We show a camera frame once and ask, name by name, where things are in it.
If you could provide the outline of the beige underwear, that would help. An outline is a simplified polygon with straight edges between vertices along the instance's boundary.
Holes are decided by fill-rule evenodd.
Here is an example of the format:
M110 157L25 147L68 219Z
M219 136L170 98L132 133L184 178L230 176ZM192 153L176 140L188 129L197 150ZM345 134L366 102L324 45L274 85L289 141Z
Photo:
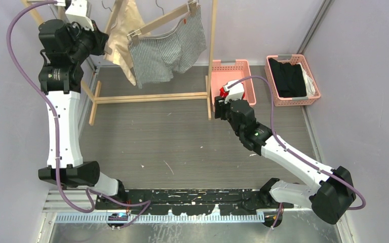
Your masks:
M105 59L119 66L132 85L136 85L136 79L133 74L133 61L128 49L127 34L142 25L144 21L136 2L128 1L126 8L120 10L117 23L111 31L109 47L112 49L112 54Z

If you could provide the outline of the black folded garment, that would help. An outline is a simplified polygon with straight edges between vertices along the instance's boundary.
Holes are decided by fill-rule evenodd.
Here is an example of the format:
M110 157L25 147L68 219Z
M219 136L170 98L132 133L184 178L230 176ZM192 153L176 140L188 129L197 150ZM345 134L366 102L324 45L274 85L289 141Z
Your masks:
M271 72L278 91L282 98L307 96L302 68L299 64L282 63L269 59Z

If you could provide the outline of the empty pink plastic basket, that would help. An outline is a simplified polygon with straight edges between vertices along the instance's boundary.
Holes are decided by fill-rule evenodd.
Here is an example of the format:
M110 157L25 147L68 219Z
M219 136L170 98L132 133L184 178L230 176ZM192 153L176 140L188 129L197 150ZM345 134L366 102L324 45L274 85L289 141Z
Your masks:
M223 85L232 80L240 80L244 77L251 76L249 62L245 59L236 59L233 62L224 62L213 60L211 72L211 102L214 108L214 98L220 95L220 89ZM244 100L247 100L250 106L256 104L256 95L253 81L251 79L242 82L244 86Z

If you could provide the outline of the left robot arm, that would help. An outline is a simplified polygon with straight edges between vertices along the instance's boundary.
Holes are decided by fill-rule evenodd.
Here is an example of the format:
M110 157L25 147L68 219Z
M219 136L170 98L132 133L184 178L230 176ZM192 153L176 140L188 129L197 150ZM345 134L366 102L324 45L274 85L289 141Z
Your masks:
M123 183L100 171L97 161L84 161L79 146L77 109L81 98L81 64L91 55L105 53L109 36L96 25L91 30L79 23L52 19L42 23L39 40L44 59L38 75L41 92L50 101L50 150L47 166L38 170L40 180L66 187L91 187L115 209L128 201Z

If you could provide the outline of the pink basket with clothes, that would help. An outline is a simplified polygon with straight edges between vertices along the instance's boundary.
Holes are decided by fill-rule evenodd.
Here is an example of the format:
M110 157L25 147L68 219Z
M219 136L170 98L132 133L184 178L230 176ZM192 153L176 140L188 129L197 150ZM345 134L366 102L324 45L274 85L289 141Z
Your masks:
M273 74L270 69L270 65L268 63L269 59L275 59L282 63L291 63L292 65L301 63L307 74L314 80L314 86L316 93L313 97L293 97L293 98L282 98L278 95L278 91L274 82ZM301 54L289 54L289 55L269 55L266 57L266 64L265 64L265 74L267 77L267 80L270 84L271 91L274 98L274 105L275 106L306 106L311 105L315 101L317 101L321 97L320 90L318 88L318 85L314 79L314 76L310 70L310 67L308 65L308 62L306 58Z

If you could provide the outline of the wooden clothes rack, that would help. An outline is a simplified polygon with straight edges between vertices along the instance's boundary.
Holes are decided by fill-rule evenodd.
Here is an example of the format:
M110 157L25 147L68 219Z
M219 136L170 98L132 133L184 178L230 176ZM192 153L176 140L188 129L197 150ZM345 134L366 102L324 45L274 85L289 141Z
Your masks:
M210 51L209 51L209 63L208 63L208 75L205 76L206 91L204 92L191 92L191 93L169 93L169 94L153 94L153 95L134 95L134 96L113 96L113 97L100 97L100 90L102 83L97 82L95 93L93 94L89 85L82 79L81 89L88 96L92 102L92 109L90 113L89 124L93 126L98 104L112 104L112 103L134 103L134 102L156 102L156 101L174 101L174 100L195 100L206 99L207 100L207 114L208 120L212 118L211 109L211 72L213 63L213 49L215 41L215 25L216 25L216 13L218 1L211 1L212 4L212 18L211 18L211 36L210 36ZM58 18L66 20L65 12L62 7L56 7ZM35 22L40 25L44 22L42 16L37 10L32 10L32 17Z

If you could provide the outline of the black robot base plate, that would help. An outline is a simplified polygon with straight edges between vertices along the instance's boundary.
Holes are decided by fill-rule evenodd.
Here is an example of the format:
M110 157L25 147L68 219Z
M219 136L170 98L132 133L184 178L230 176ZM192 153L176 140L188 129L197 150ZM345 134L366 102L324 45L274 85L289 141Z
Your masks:
M257 210L277 209L279 203L257 189L130 189L126 204L151 201L145 215L210 215L218 206L221 216L254 215Z

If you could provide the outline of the wooden hanger for beige underwear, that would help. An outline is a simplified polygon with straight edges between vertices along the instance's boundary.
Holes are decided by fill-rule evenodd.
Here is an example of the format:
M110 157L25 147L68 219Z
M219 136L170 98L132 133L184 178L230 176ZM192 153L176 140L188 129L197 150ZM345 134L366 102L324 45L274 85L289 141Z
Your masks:
M112 49L109 47L109 40L111 38L111 31L115 27L117 23L117 18L119 16L119 12L121 9L125 9L127 6L128 1L127 0L116 0L111 8L111 13L109 15L104 33L106 33L109 37L107 43L105 44L105 54L104 59L107 58L107 56L112 54Z

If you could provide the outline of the wooden hanger for striped underwear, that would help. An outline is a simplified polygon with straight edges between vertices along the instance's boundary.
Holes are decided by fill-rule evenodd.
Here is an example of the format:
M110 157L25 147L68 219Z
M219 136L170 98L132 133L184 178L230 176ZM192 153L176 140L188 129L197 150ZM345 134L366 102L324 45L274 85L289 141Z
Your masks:
M140 36L150 33L151 31L163 26L164 24L180 17L186 15L187 13L195 14L198 10L199 4L198 1L188 1L186 4L183 4L172 11L166 13L163 16L160 16L147 24L142 25L138 29L132 30L127 34L127 39L134 43L139 41Z

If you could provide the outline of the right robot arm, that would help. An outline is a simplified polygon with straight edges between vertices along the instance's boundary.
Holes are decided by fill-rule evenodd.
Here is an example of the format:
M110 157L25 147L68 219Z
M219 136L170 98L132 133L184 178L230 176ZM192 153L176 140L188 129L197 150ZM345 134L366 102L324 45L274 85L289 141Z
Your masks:
M261 187L261 201L267 208L289 203L311 209L321 220L336 224L356 200L351 173L334 169L295 149L272 130L258 122L246 100L214 99L214 116L227 121L249 151L281 165L303 184L271 178Z

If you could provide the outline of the white cloth in basket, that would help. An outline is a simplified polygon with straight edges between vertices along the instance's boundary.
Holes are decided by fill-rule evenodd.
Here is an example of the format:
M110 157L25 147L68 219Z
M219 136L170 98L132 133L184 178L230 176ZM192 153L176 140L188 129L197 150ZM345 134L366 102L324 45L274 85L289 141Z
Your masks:
M300 66L302 71L302 76L305 83L306 96L313 97L316 93L314 80L307 74L301 63L298 63L298 65Z

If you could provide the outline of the grey striped boxer underwear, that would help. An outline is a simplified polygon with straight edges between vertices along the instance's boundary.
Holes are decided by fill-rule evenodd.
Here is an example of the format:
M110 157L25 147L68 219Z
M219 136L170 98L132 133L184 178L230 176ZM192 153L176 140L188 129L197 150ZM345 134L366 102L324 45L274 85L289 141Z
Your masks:
M128 50L138 88L169 82L175 73L185 73L207 49L201 8L188 13L167 33L140 37Z

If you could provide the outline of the red underwear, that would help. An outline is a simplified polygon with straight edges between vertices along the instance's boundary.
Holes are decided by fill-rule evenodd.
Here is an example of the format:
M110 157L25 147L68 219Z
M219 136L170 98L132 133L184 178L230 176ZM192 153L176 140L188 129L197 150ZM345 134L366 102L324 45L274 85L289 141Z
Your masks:
M242 100L245 97L244 88L232 87L228 91L222 87L220 89L220 96L225 98L225 103L230 101Z

